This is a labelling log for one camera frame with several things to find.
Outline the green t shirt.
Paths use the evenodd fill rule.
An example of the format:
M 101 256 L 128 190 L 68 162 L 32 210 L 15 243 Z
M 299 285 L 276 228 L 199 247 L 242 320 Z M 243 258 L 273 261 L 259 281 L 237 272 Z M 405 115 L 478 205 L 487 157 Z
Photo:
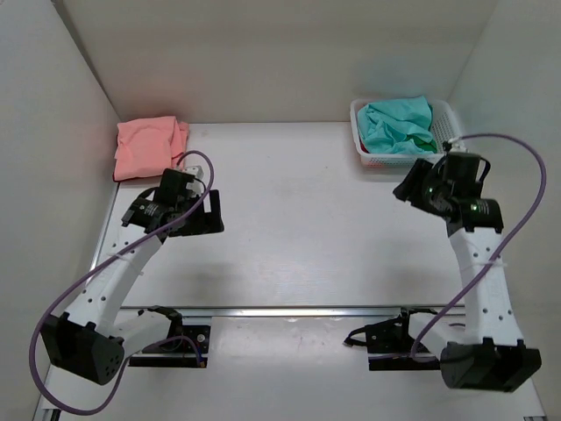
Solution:
M 438 147 L 435 140 L 432 139 L 427 141 L 426 139 L 421 139 L 416 136 L 413 136 L 412 140 L 415 146 L 418 149 L 423 150 L 425 153 L 438 153 Z

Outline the teal t shirt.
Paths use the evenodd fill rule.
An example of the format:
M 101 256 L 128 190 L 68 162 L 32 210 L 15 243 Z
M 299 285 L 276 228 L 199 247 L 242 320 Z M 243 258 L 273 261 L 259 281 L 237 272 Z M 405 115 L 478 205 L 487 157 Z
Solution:
M 359 135 L 368 153 L 432 154 L 418 149 L 412 137 L 430 141 L 432 109 L 425 96 L 371 102 L 358 112 Z

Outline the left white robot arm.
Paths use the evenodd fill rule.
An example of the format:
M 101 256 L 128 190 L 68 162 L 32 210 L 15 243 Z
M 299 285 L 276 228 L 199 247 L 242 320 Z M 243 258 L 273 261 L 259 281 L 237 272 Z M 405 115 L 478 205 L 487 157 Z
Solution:
M 154 343 L 177 347 L 183 338 L 177 310 L 153 306 L 127 322 L 117 314 L 146 263 L 173 237 L 224 230 L 220 197 L 208 192 L 210 209 L 200 200 L 203 170 L 199 166 L 165 170 L 157 187 L 146 189 L 122 217 L 110 251 L 109 265 L 96 273 L 60 316 L 41 326 L 51 363 L 98 385 L 109 383 L 124 361 Z

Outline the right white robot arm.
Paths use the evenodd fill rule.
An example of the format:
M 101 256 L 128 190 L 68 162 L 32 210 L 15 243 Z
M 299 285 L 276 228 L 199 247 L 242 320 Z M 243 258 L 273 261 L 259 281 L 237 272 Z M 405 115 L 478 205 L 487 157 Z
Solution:
M 490 168 L 474 153 L 447 153 L 436 163 L 418 159 L 394 189 L 397 199 L 444 220 L 462 284 L 449 305 L 463 302 L 465 325 L 444 321 L 446 309 L 435 316 L 417 312 L 393 329 L 393 340 L 412 355 L 424 346 L 450 389 L 512 393 L 542 360 L 526 346 L 509 299 L 501 207 L 481 195 Z

